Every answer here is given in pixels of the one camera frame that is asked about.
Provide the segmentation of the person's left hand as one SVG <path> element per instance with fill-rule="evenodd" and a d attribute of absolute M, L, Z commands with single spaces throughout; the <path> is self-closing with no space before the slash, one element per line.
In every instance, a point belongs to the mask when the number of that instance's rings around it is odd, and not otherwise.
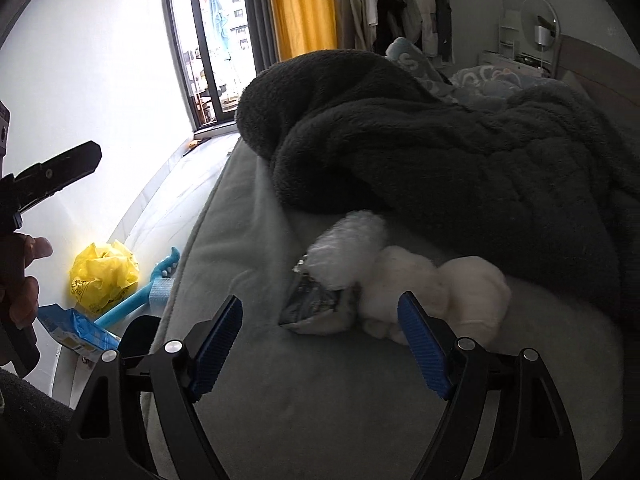
<path fill-rule="evenodd" d="M 45 237 L 12 233 L 1 237 L 1 301 L 6 303 L 6 320 L 25 336 L 32 348 L 37 336 L 32 326 L 39 309 L 39 283 L 25 270 L 38 259 L 48 258 L 53 248 Z"/>

